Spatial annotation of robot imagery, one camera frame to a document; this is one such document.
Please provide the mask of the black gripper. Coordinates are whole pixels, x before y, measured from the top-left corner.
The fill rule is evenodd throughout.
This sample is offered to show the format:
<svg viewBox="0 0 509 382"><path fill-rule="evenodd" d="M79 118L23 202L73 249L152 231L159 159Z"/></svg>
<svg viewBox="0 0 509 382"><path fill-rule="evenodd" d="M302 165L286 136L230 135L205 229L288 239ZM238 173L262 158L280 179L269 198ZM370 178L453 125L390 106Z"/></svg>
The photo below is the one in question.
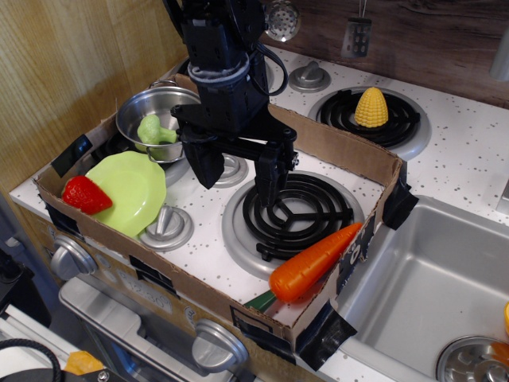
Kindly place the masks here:
<svg viewBox="0 0 509 382"><path fill-rule="evenodd" d="M185 156L199 183L210 189L224 172L223 153L254 162L262 207L274 204L298 163L297 133L269 112L265 73L190 73L198 106L172 109L181 129Z"/></svg>

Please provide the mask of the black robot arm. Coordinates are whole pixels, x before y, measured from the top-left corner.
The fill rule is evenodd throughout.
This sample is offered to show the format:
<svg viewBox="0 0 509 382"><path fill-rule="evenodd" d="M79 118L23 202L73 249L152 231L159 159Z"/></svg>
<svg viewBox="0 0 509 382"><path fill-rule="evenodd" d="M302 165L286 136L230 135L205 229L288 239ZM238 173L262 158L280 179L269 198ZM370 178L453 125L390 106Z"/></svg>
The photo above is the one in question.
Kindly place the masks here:
<svg viewBox="0 0 509 382"><path fill-rule="evenodd" d="M194 174L211 188L225 154L251 160L263 207L273 205L297 164L296 131L269 111L266 60L281 60L259 40L266 29L259 1L166 1L166 11L188 51L188 76L197 105L171 114Z"/></svg>

